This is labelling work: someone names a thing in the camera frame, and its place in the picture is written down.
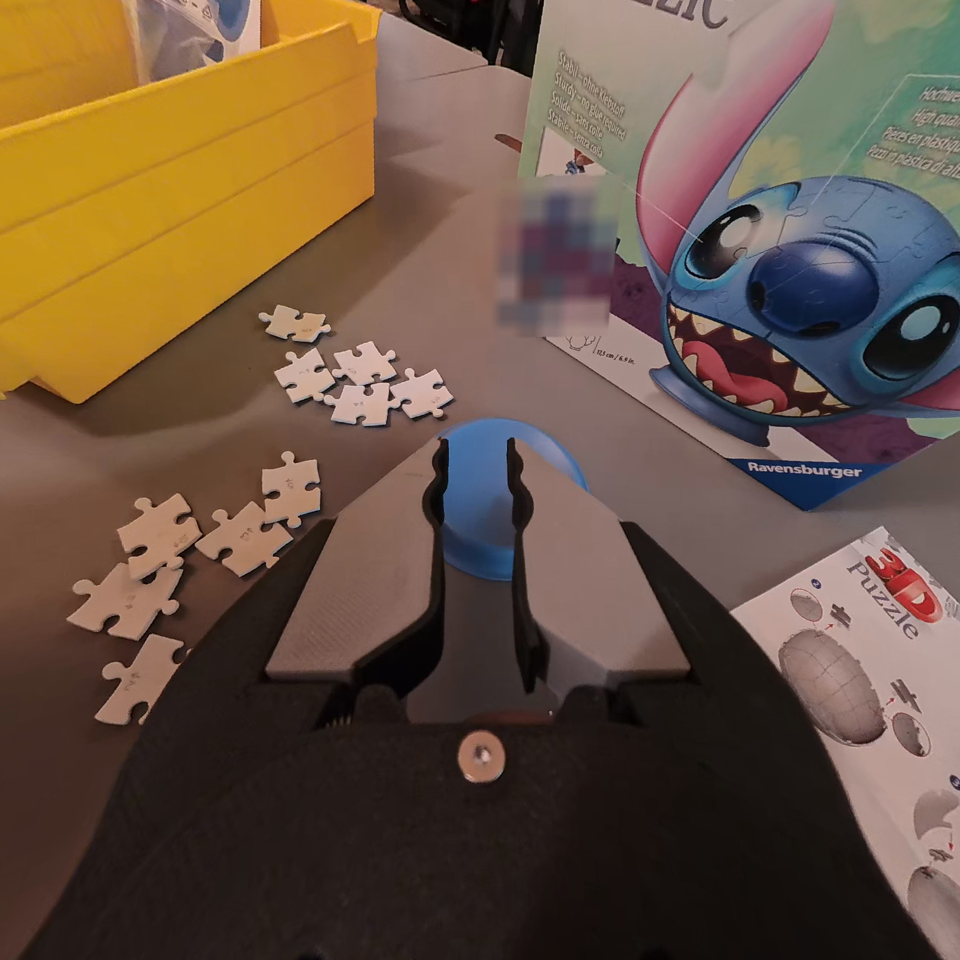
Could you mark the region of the yellow plastic bin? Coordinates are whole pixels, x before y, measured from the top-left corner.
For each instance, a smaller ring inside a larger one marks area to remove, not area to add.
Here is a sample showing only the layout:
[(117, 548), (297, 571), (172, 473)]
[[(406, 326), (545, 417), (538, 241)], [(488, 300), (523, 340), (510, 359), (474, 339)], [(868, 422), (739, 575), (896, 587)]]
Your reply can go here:
[(88, 400), (374, 196), (381, 11), (263, 14), (258, 52), (2, 127), (2, 394)]

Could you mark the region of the white instruction leaflet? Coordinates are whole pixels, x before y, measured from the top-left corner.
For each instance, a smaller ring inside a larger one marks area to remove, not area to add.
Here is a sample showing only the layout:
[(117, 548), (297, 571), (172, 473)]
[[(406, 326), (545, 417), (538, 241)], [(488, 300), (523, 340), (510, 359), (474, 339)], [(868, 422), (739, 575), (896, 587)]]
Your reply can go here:
[(958, 958), (958, 600), (879, 527), (733, 616), (819, 730), (901, 903)]

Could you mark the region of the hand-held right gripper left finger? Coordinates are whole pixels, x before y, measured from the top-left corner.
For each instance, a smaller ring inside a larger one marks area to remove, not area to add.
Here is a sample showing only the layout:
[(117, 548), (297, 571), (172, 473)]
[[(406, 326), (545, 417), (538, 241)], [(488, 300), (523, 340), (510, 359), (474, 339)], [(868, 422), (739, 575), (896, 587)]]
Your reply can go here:
[(273, 681), (409, 695), (444, 646), (449, 444), (433, 438), (345, 507), (266, 666)]

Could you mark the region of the white jigsaw puzzle piece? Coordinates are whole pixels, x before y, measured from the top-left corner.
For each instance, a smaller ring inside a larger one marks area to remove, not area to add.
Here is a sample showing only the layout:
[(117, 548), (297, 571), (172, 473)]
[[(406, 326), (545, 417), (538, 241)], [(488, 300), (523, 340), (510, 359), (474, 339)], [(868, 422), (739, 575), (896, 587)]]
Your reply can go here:
[(117, 685), (99, 710), (94, 720), (107, 726), (128, 726), (139, 705), (145, 707), (138, 720), (142, 727), (172, 677), (191, 648), (180, 640), (162, 634), (150, 633), (141, 642), (136, 656), (126, 665), (114, 661), (102, 667), (102, 678)]
[(325, 314), (306, 313), (282, 304), (270, 313), (260, 312), (258, 319), (269, 336), (301, 344), (314, 344), (332, 331)]
[(388, 426), (390, 412), (402, 405), (402, 400), (392, 395), (387, 383), (367, 387), (345, 385), (339, 395), (325, 394), (322, 402), (332, 409), (333, 423), (365, 427)]
[(172, 616), (180, 603), (173, 599), (182, 576), (181, 569), (162, 566), (150, 582), (135, 579), (126, 562), (114, 566), (102, 580), (81, 580), (72, 586), (74, 594), (88, 595), (88, 599), (66, 620), (68, 623), (100, 632), (104, 624), (116, 618), (108, 633), (116, 638), (139, 641), (148, 631), (156, 616)]
[(218, 527), (196, 541), (199, 553), (218, 560), (238, 577), (244, 577), (261, 566), (270, 569), (279, 560), (278, 553), (293, 542), (293, 535), (280, 523), (267, 521), (265, 510), (249, 502), (235, 515), (215, 510), (211, 519)]
[(300, 527), (302, 517), (322, 509), (322, 490), (315, 459), (298, 461), (293, 451), (281, 454), (282, 465), (261, 471), (266, 523)]
[(324, 394), (337, 385), (316, 347), (301, 355), (287, 352), (285, 357), (287, 364), (275, 370), (273, 376), (293, 404), (323, 402)]
[(176, 493), (157, 506), (138, 498), (134, 508), (141, 515), (117, 529), (130, 578), (143, 581), (162, 567), (179, 569), (183, 553), (203, 536), (186, 498)]
[(392, 380), (397, 375), (393, 362), (394, 350), (383, 353), (373, 341), (358, 344), (353, 349), (335, 351), (330, 372), (334, 378), (348, 378), (355, 386), (366, 387), (375, 382)]
[(411, 420), (426, 415), (442, 420), (443, 408), (453, 402), (453, 395), (445, 386), (438, 369), (416, 374), (414, 368), (404, 370), (405, 379), (390, 385), (390, 409), (400, 410)]

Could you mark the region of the blue plastic puzzle stand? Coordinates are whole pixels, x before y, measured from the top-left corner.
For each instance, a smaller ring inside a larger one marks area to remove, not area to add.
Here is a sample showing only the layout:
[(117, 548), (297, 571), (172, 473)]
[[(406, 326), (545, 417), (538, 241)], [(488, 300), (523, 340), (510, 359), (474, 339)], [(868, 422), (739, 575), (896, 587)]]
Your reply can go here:
[(494, 582), (512, 578), (516, 531), (508, 484), (507, 445), (518, 439), (582, 489), (579, 463), (540, 428), (507, 417), (481, 417), (443, 430), (448, 483), (443, 495), (443, 556), (471, 576)]

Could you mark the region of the cartoon puzzle ball box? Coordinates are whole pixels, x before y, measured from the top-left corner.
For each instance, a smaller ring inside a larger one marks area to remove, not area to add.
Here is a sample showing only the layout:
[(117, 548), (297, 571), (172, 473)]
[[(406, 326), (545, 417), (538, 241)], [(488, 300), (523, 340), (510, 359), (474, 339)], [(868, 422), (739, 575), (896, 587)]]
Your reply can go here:
[(799, 509), (958, 432), (959, 4), (545, 2), (520, 174), (617, 184), (551, 343)]

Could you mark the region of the clear plastic bag blue parts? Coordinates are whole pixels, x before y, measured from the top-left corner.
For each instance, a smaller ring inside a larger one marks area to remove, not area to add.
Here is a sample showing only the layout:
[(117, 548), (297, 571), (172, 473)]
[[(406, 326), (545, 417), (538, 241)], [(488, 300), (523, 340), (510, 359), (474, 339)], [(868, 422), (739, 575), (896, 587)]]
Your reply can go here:
[(259, 1), (127, 2), (138, 79), (158, 82), (256, 52)]

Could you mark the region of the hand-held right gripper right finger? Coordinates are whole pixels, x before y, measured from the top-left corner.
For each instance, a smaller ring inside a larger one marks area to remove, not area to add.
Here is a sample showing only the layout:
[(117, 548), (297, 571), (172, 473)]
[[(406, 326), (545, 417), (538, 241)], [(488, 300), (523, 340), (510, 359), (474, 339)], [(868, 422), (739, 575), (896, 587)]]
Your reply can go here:
[(685, 656), (618, 516), (510, 438), (514, 649), (525, 690), (680, 679)]

